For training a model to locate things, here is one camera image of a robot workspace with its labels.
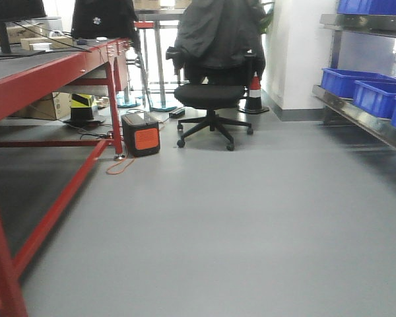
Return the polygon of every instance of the black office chair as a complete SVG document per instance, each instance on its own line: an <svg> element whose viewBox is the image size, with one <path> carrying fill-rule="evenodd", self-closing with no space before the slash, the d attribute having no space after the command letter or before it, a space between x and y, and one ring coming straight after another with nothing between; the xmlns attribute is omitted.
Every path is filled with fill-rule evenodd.
<svg viewBox="0 0 396 317"><path fill-rule="evenodd" d="M247 127L247 134L253 134L252 125L248 122L222 118L216 110L224 108L237 108L241 99L248 97L248 86L253 76L253 59L255 54L245 54L245 63L233 69L205 69L194 67L185 63L181 50L170 47L166 52L166 59L172 59L175 74L179 75L180 69L185 67L185 76L188 84L180 85L174 96L184 106L206 110L205 117L182 119L178 121L178 130L183 131L183 123L198 123L180 135L178 147L185 146L185 138L199 130L210 127L210 131L219 130L228 140L226 148L234 150L234 139L223 125L242 125ZM207 77L208 84L203 84Z"/></svg>

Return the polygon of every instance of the cardboard box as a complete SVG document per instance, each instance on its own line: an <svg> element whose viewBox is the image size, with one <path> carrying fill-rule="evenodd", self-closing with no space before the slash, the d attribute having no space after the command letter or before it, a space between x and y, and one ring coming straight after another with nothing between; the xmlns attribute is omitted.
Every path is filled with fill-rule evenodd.
<svg viewBox="0 0 396 317"><path fill-rule="evenodd" d="M58 120L71 113L71 94L53 92L15 112L12 117Z"/></svg>
<svg viewBox="0 0 396 317"><path fill-rule="evenodd" d="M143 0L133 0L133 6L137 10L145 9Z"/></svg>
<svg viewBox="0 0 396 317"><path fill-rule="evenodd" d="M20 43L21 38L37 38L43 35L43 30L39 24L38 25L27 24L24 25L24 27L26 27L28 30L21 26L9 26L7 28L7 35L9 37L10 44Z"/></svg>
<svg viewBox="0 0 396 317"><path fill-rule="evenodd" d="M143 0L142 9L161 9L160 0Z"/></svg>
<svg viewBox="0 0 396 317"><path fill-rule="evenodd" d="M185 9L188 5L191 4L191 0L174 0L174 8L175 9Z"/></svg>
<svg viewBox="0 0 396 317"><path fill-rule="evenodd" d="M32 51L31 44L34 44L34 43L51 43L51 49L69 48L70 46L73 46L73 39L68 38L67 36L54 36L51 39L54 39L54 41L50 40L50 38L21 38L20 44L21 44L22 48L27 51Z"/></svg>

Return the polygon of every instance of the chair seat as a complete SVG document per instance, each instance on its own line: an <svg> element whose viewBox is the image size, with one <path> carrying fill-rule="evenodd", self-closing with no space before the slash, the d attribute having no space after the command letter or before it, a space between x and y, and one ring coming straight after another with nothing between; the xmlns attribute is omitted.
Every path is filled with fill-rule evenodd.
<svg viewBox="0 0 396 317"><path fill-rule="evenodd" d="M196 109L216 110L235 108L244 96L243 86L186 84L174 91L174 96L185 106Z"/></svg>

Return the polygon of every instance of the metal shelf rack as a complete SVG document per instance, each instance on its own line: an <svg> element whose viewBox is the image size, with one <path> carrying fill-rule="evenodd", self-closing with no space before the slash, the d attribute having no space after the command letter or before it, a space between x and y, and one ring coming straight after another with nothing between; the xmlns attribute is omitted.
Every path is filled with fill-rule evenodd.
<svg viewBox="0 0 396 317"><path fill-rule="evenodd" d="M337 68L343 32L396 38L396 16L324 14L320 18L324 28L335 31L331 52L331 68ZM396 149L396 128L385 120L357 108L352 100L339 98L318 85L313 94L325 104L324 124L354 123L384 143Z"/></svg>

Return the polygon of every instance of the red workbench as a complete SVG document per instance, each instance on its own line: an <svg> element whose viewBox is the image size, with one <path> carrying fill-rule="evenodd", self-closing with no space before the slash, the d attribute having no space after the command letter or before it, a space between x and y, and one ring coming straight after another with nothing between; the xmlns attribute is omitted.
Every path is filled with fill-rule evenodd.
<svg viewBox="0 0 396 317"><path fill-rule="evenodd" d="M125 52L128 41L88 41L89 52L53 52L17 59L0 60L0 120L66 85L104 85L108 88L113 138L100 141L15 141L0 147L92 147L93 150L41 219L23 247L12 258L0 217L0 317L27 317L18 282L24 269L56 224L64 208L75 195L97 158L108 145L116 158L123 147L116 105L116 91L127 86ZM86 74L102 67L105 78L89 79Z"/></svg>

